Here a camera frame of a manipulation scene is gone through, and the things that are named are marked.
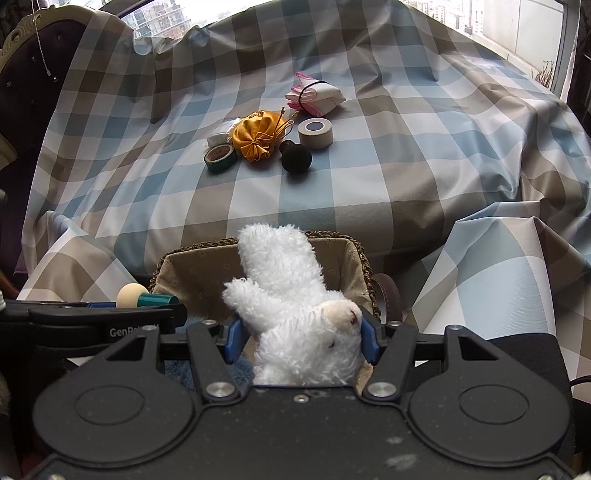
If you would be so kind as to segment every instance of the dried plant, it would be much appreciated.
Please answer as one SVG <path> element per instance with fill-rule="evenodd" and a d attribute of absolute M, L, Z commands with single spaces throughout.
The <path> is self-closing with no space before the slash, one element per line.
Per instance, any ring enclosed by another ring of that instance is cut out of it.
<path fill-rule="evenodd" d="M 537 73 L 537 75 L 534 77 L 534 71 L 532 70 L 531 76 L 536 82 L 541 83 L 546 88 L 550 88 L 552 78 L 554 77 L 554 62 L 552 60 L 545 61 L 544 67 Z"/>

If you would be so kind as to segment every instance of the white plush toy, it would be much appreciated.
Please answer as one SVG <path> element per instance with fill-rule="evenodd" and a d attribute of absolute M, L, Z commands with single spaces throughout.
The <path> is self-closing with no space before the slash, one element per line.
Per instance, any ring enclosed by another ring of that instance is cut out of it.
<path fill-rule="evenodd" d="M 256 385 L 355 383 L 363 362 L 361 311 L 327 291 L 307 237 L 293 226 L 249 225 L 238 235 L 247 278 L 226 284 L 225 303 L 247 325 Z"/>

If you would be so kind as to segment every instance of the folded cloth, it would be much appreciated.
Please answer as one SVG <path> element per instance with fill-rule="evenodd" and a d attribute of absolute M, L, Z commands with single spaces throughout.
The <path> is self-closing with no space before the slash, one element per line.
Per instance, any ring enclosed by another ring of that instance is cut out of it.
<path fill-rule="evenodd" d="M 295 76 L 300 81 L 300 85 L 293 86 L 291 92 L 285 96 L 290 108 L 321 117 L 345 101 L 343 93 L 330 83 L 317 80 L 302 72 L 297 72 Z"/>

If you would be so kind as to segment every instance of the circular cover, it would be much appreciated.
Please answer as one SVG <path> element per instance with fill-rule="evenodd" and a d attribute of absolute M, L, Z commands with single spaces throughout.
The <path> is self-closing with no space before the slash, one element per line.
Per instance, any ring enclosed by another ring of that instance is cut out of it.
<path fill-rule="evenodd" d="M 417 388 L 409 413 L 420 432 L 476 463 L 513 463 L 551 450 L 569 424 L 562 394 L 531 372 L 497 375 L 496 362 L 474 363 L 478 369 L 448 371 Z"/>
<path fill-rule="evenodd" d="M 165 449 L 193 418 L 191 396 L 135 363 L 101 362 L 54 383 L 35 404 L 37 433 L 56 452 L 83 462 L 129 463 Z"/>

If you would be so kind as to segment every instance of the teal handle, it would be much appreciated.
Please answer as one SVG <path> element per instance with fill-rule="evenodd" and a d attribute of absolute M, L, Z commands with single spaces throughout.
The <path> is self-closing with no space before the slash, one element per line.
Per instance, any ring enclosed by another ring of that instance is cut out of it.
<path fill-rule="evenodd" d="M 159 305 L 172 305 L 178 302 L 174 295 L 161 295 L 157 293 L 142 293 L 138 298 L 138 307 L 157 307 Z"/>

